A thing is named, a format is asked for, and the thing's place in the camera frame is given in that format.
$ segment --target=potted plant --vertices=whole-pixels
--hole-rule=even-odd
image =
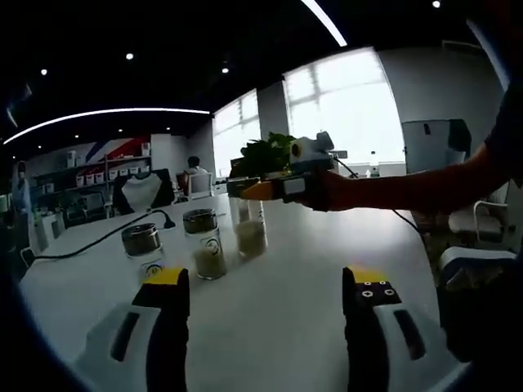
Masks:
[[[260,177],[287,172],[293,136],[270,133],[269,140],[251,140],[241,149],[243,155],[233,164],[230,178]]]

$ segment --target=desk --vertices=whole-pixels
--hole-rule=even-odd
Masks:
[[[418,234],[389,211],[314,212],[297,204],[264,203],[268,248],[246,264],[235,257],[226,195],[165,207],[177,223],[160,233],[173,265],[194,274],[181,216],[213,207],[219,216],[228,275],[192,278],[189,391],[346,390],[342,267],[382,269],[404,302],[438,320],[436,291]],[[46,254],[71,252],[136,214],[68,229]],[[159,214],[144,219],[163,227]],[[21,283],[42,333],[65,361],[115,305],[138,290],[119,235],[65,261],[35,263]]]

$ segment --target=black ceiling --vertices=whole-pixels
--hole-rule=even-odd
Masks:
[[[445,1],[439,10],[431,0],[318,3],[349,48],[437,45],[443,38],[474,42],[464,19],[445,10]],[[4,119],[4,140],[53,118],[98,109],[213,112],[283,72],[341,50],[299,0],[70,4],[44,3],[42,9],[2,14],[3,107],[20,98],[26,83],[32,91],[14,111],[18,129]],[[131,61],[125,59],[128,52],[134,54]],[[224,61],[228,74],[221,73]],[[107,114],[43,127],[8,146],[10,154],[28,158],[79,140],[155,132],[188,136],[208,119],[201,114]]]

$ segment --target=black cable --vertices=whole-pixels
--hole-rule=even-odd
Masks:
[[[35,260],[38,260],[38,259],[40,259],[40,260],[62,260],[62,259],[68,259],[69,257],[76,256],[76,255],[86,251],[90,247],[94,247],[98,243],[101,243],[103,240],[107,239],[111,235],[113,235],[115,233],[118,233],[121,229],[125,229],[126,227],[132,225],[133,223],[138,222],[139,220],[144,219],[147,216],[153,215],[153,214],[155,214],[157,212],[159,212],[159,213],[163,214],[163,216],[165,216],[165,224],[163,225],[163,227],[165,229],[171,229],[172,227],[176,226],[176,224],[172,221],[171,217],[164,210],[152,210],[152,211],[147,212],[144,215],[138,216],[137,218],[131,220],[128,223],[126,223],[125,225],[119,226],[118,228],[110,231],[109,233],[107,233],[103,237],[98,238],[96,241],[94,241],[92,243],[89,243],[88,245],[86,245],[85,247],[82,247],[81,249],[78,249],[77,251],[74,251],[74,252],[71,252],[71,253],[67,253],[65,255],[59,255],[59,256],[36,256],[36,257],[34,257],[34,259]]]
[[[341,165],[346,168],[350,173],[351,173],[351,177],[353,178],[358,178],[358,175],[356,173],[354,173],[345,163],[343,163],[342,161],[340,161],[338,158],[334,158],[334,160],[338,163],[341,163]],[[396,210],[391,210],[392,212],[394,212],[397,216],[399,216],[402,220],[404,220],[405,222],[407,222],[414,230],[416,230],[416,232],[418,232],[418,234],[420,235],[420,237],[422,238],[423,240],[423,233],[416,227],[416,225],[414,223],[412,223],[410,220],[408,220],[407,218],[405,218],[403,215],[401,215],[398,211]]]

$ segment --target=window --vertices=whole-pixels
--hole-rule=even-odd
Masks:
[[[396,103],[373,49],[350,51],[285,75],[290,131],[314,138],[328,131],[345,164],[404,163]]]
[[[214,115],[212,133],[216,175],[227,177],[230,160],[241,158],[240,150],[250,140],[261,138],[256,90],[218,110]]]

